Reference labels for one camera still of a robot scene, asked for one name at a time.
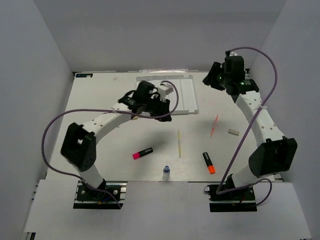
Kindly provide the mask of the yellow pen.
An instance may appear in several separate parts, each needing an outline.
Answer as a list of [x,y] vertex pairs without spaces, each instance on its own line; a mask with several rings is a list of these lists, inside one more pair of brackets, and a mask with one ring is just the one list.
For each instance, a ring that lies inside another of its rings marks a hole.
[[177,130],[177,142],[178,142],[178,155],[179,158],[182,157],[182,149],[181,149],[181,133],[180,130]]

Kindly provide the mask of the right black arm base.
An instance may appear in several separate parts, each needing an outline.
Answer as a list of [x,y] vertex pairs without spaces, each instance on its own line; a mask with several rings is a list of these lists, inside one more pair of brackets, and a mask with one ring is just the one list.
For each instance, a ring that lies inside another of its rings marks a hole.
[[211,213],[256,212],[256,197],[252,187],[223,194],[217,194],[218,184],[207,185],[203,191],[209,195]]

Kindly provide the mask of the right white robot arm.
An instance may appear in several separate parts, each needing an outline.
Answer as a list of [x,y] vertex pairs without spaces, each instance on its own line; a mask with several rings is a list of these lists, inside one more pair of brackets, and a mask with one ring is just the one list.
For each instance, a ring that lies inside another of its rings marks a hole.
[[225,57],[223,63],[214,62],[202,82],[231,96],[248,121],[257,145],[243,169],[224,176],[226,195],[236,200],[243,195],[244,187],[288,171],[298,148],[297,141],[279,130],[263,106],[256,82],[246,78],[244,59],[234,55]]

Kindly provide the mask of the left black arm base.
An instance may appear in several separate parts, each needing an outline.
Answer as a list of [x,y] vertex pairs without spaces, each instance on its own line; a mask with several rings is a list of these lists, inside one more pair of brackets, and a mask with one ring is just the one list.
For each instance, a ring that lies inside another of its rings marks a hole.
[[[127,183],[126,182],[107,182],[105,190],[110,192],[122,207],[125,201]],[[104,192],[95,192],[78,182],[73,209],[83,210],[120,210],[113,198]]]

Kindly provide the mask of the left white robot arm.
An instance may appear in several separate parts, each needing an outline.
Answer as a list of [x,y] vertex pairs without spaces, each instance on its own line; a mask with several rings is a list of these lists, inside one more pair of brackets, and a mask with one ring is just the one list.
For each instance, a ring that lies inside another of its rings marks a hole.
[[158,86],[142,80],[111,109],[102,110],[101,115],[83,124],[74,122],[68,126],[60,153],[77,170],[80,180],[89,185],[90,196],[99,200],[106,193],[105,180],[95,165],[99,141],[133,117],[170,122],[172,110],[167,96],[177,91],[168,80]]

